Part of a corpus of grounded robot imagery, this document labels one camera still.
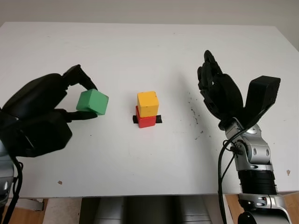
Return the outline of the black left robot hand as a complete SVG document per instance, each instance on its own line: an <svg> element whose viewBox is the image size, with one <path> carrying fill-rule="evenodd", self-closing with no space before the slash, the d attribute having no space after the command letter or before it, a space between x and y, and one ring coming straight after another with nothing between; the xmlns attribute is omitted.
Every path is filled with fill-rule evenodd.
<svg viewBox="0 0 299 224"><path fill-rule="evenodd" d="M81 65L70 67L63 75L51 73L25 84L2 107L2 112L20 120L35 118L53 111L67 95L69 86L80 84L97 89Z"/></svg>

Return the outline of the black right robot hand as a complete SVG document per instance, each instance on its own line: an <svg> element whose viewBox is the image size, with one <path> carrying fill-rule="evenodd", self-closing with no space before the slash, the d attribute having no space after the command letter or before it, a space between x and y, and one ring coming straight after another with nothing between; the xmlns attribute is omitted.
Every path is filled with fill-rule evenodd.
<svg viewBox="0 0 299 224"><path fill-rule="evenodd" d="M233 79L222 72L213 54L206 50L204 63L197 70L198 87L209 112L220 120L225 130L243 109L243 99Z"/></svg>

